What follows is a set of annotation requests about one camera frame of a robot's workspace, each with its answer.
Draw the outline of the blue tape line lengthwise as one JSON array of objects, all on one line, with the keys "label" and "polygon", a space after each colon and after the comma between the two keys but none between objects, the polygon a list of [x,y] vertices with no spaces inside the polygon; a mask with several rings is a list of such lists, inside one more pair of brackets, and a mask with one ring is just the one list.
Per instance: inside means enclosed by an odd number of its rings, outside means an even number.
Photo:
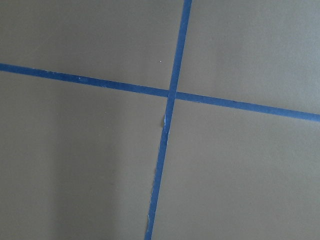
[{"label": "blue tape line lengthwise", "polygon": [[185,41],[188,31],[188,24],[190,19],[190,12],[192,7],[191,0],[185,0],[183,2],[183,8],[181,13],[181,19],[179,24],[179,31],[177,37],[177,43],[175,48],[174,61],[172,66],[170,84],[167,94],[167,101],[165,107],[165,113],[163,118],[163,128],[161,132],[161,138],[159,143],[157,162],[155,167],[152,192],[150,196],[149,210],[148,210],[148,222],[144,234],[144,240],[152,239],[154,223],[156,218],[159,193],[161,188],[161,181],[163,176],[163,170],[165,165],[168,140],[170,135],[173,111],[175,106],[175,100],[177,95],[182,59],[185,48]]}]

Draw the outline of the blue tape line crosswise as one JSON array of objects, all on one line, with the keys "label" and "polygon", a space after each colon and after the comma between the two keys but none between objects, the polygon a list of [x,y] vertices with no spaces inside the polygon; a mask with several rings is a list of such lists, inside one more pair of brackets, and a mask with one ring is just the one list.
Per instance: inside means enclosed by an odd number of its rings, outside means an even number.
[{"label": "blue tape line crosswise", "polygon": [[[98,78],[92,78],[92,77],[80,76],[80,75],[74,75],[74,74],[67,74],[67,73],[61,73],[61,72],[54,72],[54,71],[48,71],[48,70],[42,70],[42,69],[36,69],[36,68],[29,68],[29,67],[5,64],[5,63],[0,64],[0,70],[2,72],[40,77],[40,78],[58,80],[58,81],[64,81],[64,82],[71,82],[71,83],[77,83],[77,84],[83,84],[83,85],[89,85],[89,86],[95,86],[95,87],[101,87],[101,88],[107,88],[107,89],[121,90],[121,91],[127,91],[127,92],[139,93],[139,94],[146,94],[146,95],[157,96],[157,97],[166,98],[169,96],[169,91],[166,89],[135,85],[135,84],[123,83],[123,82],[116,82],[116,81],[110,81],[110,80],[104,80],[104,79],[98,79]],[[247,103],[247,102],[239,102],[239,101],[233,101],[228,99],[191,94],[186,92],[178,91],[176,93],[176,98],[178,100],[183,100],[188,102],[196,102],[196,103],[227,107],[227,108],[257,112],[257,113],[264,113],[264,114],[270,114],[270,115],[276,115],[276,116],[282,116],[282,117],[288,117],[288,118],[301,119],[306,121],[313,121],[313,122],[320,121],[320,115],[316,113],[309,113],[309,112],[272,107],[272,106],[266,106],[266,105],[259,105],[259,104],[253,104],[253,103]]]}]

